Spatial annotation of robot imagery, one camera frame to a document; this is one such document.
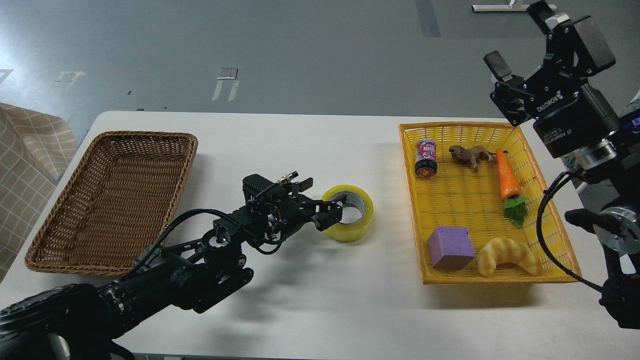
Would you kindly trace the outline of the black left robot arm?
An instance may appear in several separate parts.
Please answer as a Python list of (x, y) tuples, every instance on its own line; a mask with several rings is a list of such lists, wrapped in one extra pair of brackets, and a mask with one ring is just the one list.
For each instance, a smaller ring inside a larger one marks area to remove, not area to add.
[(242, 244), (272, 255), (307, 223), (324, 231), (340, 223), (346, 194), (304, 195), (313, 178), (297, 172), (272, 182), (243, 178), (245, 204), (231, 213), (197, 208), (169, 223), (121, 278), (68, 284), (1, 311), (3, 360), (126, 360), (115, 340), (169, 306), (204, 313), (253, 279)]

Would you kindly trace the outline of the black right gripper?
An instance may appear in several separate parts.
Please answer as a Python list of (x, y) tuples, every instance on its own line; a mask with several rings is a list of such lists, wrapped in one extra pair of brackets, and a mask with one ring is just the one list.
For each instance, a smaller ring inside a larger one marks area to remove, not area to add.
[(490, 99), (514, 127), (527, 121), (552, 157), (558, 158), (602, 141), (621, 122), (589, 77), (617, 62), (592, 16), (571, 19), (544, 0), (526, 12), (545, 36), (540, 67), (527, 78), (512, 73), (499, 51), (483, 57), (494, 77)]

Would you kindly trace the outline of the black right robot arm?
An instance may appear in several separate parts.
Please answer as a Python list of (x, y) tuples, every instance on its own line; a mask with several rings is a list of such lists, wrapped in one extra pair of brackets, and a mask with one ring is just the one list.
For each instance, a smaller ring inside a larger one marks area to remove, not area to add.
[[(546, 38), (542, 64), (527, 77), (512, 73), (498, 51), (483, 57), (495, 78), (490, 98), (510, 125), (533, 121), (553, 158), (574, 157), (576, 171), (560, 173), (544, 192), (535, 217), (537, 238), (558, 268), (601, 294), (599, 304), (620, 328), (638, 330), (639, 285), (639, 111), (619, 117), (589, 78), (614, 66), (616, 59), (592, 16), (572, 20), (546, 1), (526, 7)], [(569, 210), (568, 223), (595, 234), (605, 257), (602, 285), (582, 278), (553, 255), (542, 234), (542, 214), (572, 179), (604, 181), (618, 197), (598, 212)]]

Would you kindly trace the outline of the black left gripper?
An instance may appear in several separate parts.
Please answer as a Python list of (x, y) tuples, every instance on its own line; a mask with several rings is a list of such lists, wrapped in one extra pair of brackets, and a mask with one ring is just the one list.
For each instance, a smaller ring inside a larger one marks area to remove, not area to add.
[(327, 200), (314, 200), (299, 194), (295, 197), (272, 198), (279, 210), (279, 225), (272, 231), (272, 242), (281, 243), (312, 223), (318, 231), (326, 231), (343, 218), (347, 194), (334, 194)]

